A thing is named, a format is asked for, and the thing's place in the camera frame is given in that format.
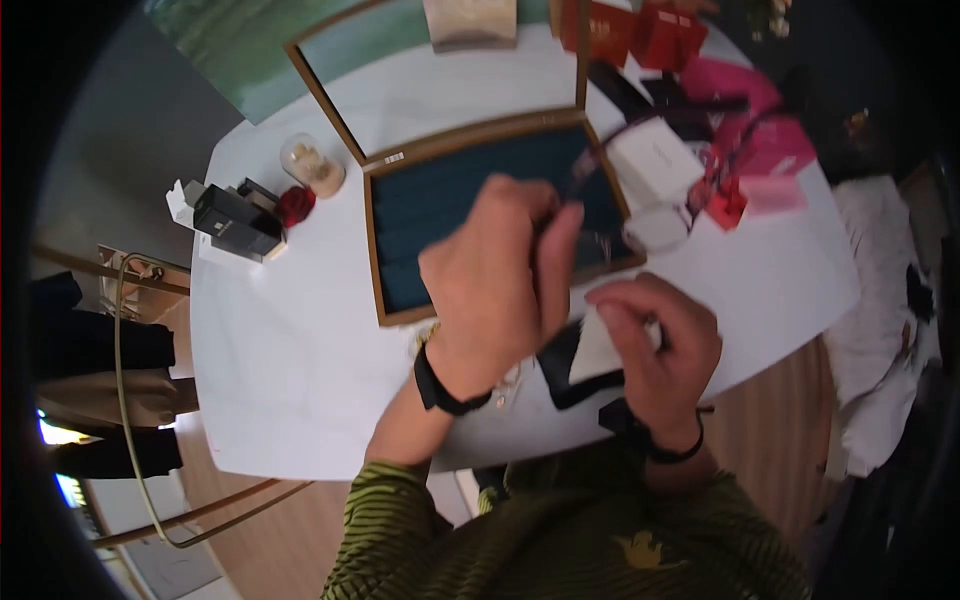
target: glass jar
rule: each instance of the glass jar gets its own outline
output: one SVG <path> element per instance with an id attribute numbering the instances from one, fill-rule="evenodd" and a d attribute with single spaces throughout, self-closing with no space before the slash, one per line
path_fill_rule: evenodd
<path id="1" fill-rule="evenodd" d="M 280 149 L 280 164 L 290 177 L 313 190 L 319 199 L 337 193 L 344 183 L 346 170 L 318 150 L 319 144 L 309 133 L 292 135 Z"/>

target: flower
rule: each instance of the flower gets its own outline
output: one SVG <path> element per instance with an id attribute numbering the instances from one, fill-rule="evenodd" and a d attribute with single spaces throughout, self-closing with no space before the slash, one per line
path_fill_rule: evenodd
<path id="1" fill-rule="evenodd" d="M 291 228 L 306 219 L 316 203 L 317 196 L 312 190 L 294 185 L 280 196 L 280 201 L 276 203 L 276 216 L 285 228 Z"/>

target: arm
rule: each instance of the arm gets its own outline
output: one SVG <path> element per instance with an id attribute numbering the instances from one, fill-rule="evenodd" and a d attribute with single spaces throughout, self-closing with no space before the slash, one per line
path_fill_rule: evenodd
<path id="1" fill-rule="evenodd" d="M 666 281 L 641 274 L 588 294 L 624 364 L 625 395 L 654 444 L 684 453 L 700 437 L 697 402 L 720 360 L 717 322 L 703 305 Z M 654 352 L 643 328 L 654 316 L 668 348 Z M 749 574 L 761 597 L 802 597 L 803 565 L 780 532 L 736 485 L 719 472 L 707 446 L 677 465 L 646 464 L 654 519 L 691 543 L 725 553 Z"/>
<path id="2" fill-rule="evenodd" d="M 535 224 L 547 218 L 536 236 Z M 566 323 L 582 221 L 583 207 L 560 208 L 546 182 L 491 176 L 464 225 L 420 254 L 420 277 L 441 323 L 426 358 L 451 396 L 488 392 Z M 344 542 L 324 597 L 369 595 L 450 531 L 424 482 L 453 420 L 437 407 L 426 410 L 416 380 L 407 378 L 350 488 Z"/>
<path id="3" fill-rule="evenodd" d="M 587 295 L 623 359 L 624 394 L 634 416 L 650 428 L 654 444 L 687 452 L 700 437 L 697 402 L 720 361 L 723 341 L 713 313 L 663 279 L 641 273 L 634 281 L 615 281 Z M 643 324 L 660 322 L 669 344 L 654 351 Z M 706 445 L 677 465 L 648 461 L 647 487 L 673 496 L 702 489 L 718 466 Z"/>

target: beige garment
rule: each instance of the beige garment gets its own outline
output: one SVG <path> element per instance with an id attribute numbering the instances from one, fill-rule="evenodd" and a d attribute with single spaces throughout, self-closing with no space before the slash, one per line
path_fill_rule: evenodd
<path id="1" fill-rule="evenodd" d="M 36 386 L 36 407 L 48 416 L 103 426 L 122 424 L 113 371 L 45 381 Z M 171 380 L 166 369 L 124 371 L 124 398 L 133 427 L 158 427 L 199 410 L 192 378 Z"/>

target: striped sweater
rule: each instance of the striped sweater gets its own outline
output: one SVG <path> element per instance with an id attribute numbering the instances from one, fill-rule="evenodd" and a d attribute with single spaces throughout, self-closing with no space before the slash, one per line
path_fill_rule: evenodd
<path id="1" fill-rule="evenodd" d="M 511 465 L 509 498 L 452 529 L 413 471 L 366 465 L 323 598 L 809 597 L 732 475 L 667 500 L 642 473 L 616 440 Z"/>

